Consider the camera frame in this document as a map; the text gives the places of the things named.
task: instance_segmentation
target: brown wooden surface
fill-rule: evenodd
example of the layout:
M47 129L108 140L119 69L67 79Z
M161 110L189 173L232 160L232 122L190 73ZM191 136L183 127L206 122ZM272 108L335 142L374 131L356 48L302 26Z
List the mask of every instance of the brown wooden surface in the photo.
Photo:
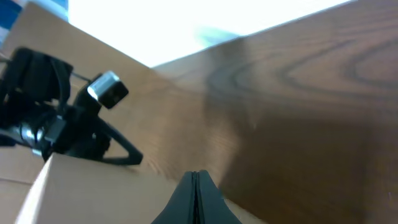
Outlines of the brown wooden surface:
M358 1L155 68L125 135L273 223L398 222L398 1Z

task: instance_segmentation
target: wooden table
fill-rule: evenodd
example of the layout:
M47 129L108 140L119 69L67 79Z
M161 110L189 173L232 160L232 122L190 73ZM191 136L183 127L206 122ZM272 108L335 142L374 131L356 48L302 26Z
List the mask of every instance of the wooden table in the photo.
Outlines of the wooden table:
M129 75L112 122L156 172L206 169L271 224L398 222L398 1L353 2Z

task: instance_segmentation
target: black pointed object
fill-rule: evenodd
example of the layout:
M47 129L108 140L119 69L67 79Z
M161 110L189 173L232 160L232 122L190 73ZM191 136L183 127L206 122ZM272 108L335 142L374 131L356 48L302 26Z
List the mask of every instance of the black pointed object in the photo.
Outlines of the black pointed object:
M186 172L168 204L152 224L241 223L205 170Z

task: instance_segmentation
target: blue object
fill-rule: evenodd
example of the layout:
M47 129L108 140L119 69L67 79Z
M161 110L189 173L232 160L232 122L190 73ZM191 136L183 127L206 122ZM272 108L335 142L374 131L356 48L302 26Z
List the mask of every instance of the blue object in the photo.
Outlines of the blue object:
M0 0L0 27L11 29L22 7L11 0Z

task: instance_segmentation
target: wood surface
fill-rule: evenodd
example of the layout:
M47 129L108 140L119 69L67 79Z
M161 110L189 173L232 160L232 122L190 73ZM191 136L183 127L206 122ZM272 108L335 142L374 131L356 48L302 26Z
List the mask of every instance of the wood surface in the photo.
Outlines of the wood surface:
M144 166L176 180L206 169L270 224L398 222L398 1L352 2L153 70L40 13L17 21L5 53L34 47L89 77L116 69L131 95L102 116Z

